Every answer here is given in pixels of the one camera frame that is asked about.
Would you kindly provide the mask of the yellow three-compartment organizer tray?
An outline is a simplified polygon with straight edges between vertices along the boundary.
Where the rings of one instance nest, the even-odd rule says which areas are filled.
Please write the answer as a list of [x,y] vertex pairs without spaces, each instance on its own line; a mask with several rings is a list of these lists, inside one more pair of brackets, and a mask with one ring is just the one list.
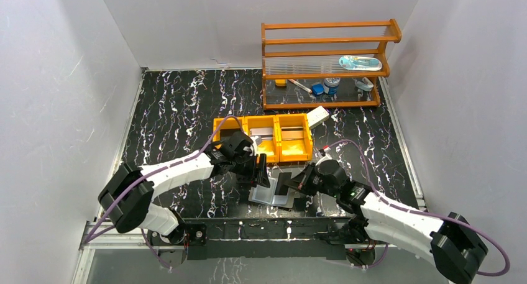
[[[243,116],[227,119],[223,125],[220,125],[221,121],[221,117],[213,119],[213,130],[219,128],[214,141],[230,137],[239,130],[238,123],[242,124],[243,131],[248,136],[251,128],[273,128],[274,139],[262,140],[257,145],[257,153],[265,153],[268,163],[307,162],[313,158],[313,139],[305,113]],[[302,140],[282,140],[280,130],[282,127],[302,127],[305,130],[305,137]]]

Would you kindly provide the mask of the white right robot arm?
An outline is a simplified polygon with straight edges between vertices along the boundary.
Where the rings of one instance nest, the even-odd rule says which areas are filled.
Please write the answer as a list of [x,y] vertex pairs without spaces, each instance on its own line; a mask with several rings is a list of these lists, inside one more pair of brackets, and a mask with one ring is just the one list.
[[376,195],[371,186],[352,180],[337,160],[310,163],[297,175],[281,173],[278,186],[334,197],[351,214],[344,229],[352,241],[393,244],[427,260],[453,283],[472,283],[488,253],[463,216],[451,213],[442,220]]

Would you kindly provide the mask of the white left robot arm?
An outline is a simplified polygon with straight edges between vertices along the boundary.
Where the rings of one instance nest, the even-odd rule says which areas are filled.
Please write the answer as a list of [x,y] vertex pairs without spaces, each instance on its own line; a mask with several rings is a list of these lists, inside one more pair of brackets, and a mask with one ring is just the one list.
[[154,204],[154,199],[193,181],[227,173],[235,174],[246,185],[270,187],[267,156],[257,151],[261,143],[259,136],[236,131],[168,162],[142,167],[122,164],[100,192],[99,204],[117,232],[142,228],[178,244],[190,235],[189,224],[175,210]]

